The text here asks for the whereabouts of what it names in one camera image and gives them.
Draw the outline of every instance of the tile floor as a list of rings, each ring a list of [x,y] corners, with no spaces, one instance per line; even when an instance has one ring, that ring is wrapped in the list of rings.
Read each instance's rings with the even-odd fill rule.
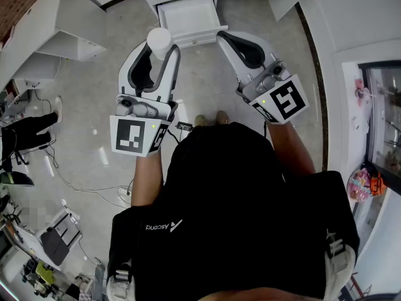
[[[247,31],[266,38],[277,54],[297,73],[310,107],[293,121],[310,151],[316,169],[321,170],[322,131],[316,75],[301,22],[292,9],[280,22],[274,20],[267,0],[219,0],[217,11],[229,29]],[[63,121],[55,127],[54,144],[60,173],[76,187],[98,189],[130,182],[135,158],[115,154],[110,149],[109,115],[115,111],[117,75],[127,55],[142,42],[157,19],[145,0],[127,0],[107,10],[108,50],[86,62],[62,60],[60,72],[44,97],[61,95]],[[181,62],[174,98],[180,102],[176,120],[193,122],[197,114],[212,120],[225,110],[236,120],[263,133],[263,119],[234,93],[237,80],[229,62],[216,44],[181,50]],[[46,102],[44,112],[49,112]],[[41,115],[41,103],[33,96],[28,113]],[[171,128],[177,136],[179,131]],[[166,136],[162,144],[164,172],[167,172],[175,141]],[[31,164],[15,170],[29,173],[35,187],[11,189],[13,197],[26,209],[22,219],[32,230],[43,228],[60,208],[61,199],[81,215],[81,245],[88,256],[108,261],[112,218],[122,208],[112,206],[92,193],[80,193],[65,186],[46,167],[43,151],[26,155]],[[114,204],[127,206],[115,190],[100,192]],[[62,264],[68,278],[78,273],[92,275],[94,266],[83,260],[79,246]]]

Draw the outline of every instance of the white cylinder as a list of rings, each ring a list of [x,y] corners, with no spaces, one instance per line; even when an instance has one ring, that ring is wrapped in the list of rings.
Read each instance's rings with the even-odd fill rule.
[[[171,33],[165,28],[152,29],[146,40],[150,49],[160,60],[164,60],[166,53],[173,45]]]

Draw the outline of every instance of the open drawer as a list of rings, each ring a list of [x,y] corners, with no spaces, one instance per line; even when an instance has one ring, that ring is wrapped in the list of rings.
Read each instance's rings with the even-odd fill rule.
[[[171,32],[180,47],[216,42],[221,26],[213,0],[180,0],[157,6],[160,27]]]

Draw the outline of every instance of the forearm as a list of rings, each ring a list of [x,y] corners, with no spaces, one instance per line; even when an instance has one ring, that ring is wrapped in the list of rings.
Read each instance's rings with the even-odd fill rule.
[[[137,157],[131,206],[152,204],[159,195],[162,186],[163,170],[160,151],[148,157]]]
[[[267,124],[274,151],[284,172],[292,177],[314,174],[316,171],[312,159],[291,123]]]

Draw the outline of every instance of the ascend logo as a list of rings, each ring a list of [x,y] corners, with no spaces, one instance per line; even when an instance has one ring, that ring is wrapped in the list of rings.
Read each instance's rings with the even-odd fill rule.
[[[176,229],[176,227],[178,225],[180,225],[180,223],[182,222],[182,220],[180,220],[177,224],[175,224],[174,222],[171,222],[171,228],[170,228],[170,233],[173,232],[173,230]],[[169,224],[162,224],[162,225],[146,225],[146,230],[167,230],[169,228]]]

